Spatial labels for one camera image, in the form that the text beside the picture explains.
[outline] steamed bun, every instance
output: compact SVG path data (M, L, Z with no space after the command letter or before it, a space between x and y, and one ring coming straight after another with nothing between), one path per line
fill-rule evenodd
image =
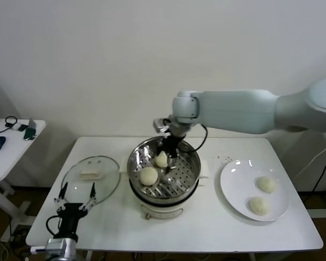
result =
M257 184L259 188L266 193L273 193L277 189L277 183L275 179L271 177L260 177L257 180Z
M159 155L155 158L155 162L158 167L168 167L168 157L164 151L161 151Z
M158 179L157 170L154 167L144 167L140 171L140 182L144 186L151 186L156 183Z
M253 197L249 201L250 209L257 215L264 216L270 212L268 201L263 197Z

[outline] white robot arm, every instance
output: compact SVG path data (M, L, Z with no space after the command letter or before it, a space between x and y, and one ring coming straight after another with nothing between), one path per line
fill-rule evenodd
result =
M154 127L183 138L198 123L251 134L274 129L326 133L326 79L287 96L266 90L181 91L173 100L172 115L155 119Z

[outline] pot lid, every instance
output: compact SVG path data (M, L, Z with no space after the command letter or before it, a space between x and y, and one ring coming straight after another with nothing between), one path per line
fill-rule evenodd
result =
M99 204L116 190L120 178L120 166L116 161L106 156L94 156L72 166L65 174L61 188L68 183L67 202L87 203L94 183L96 204Z

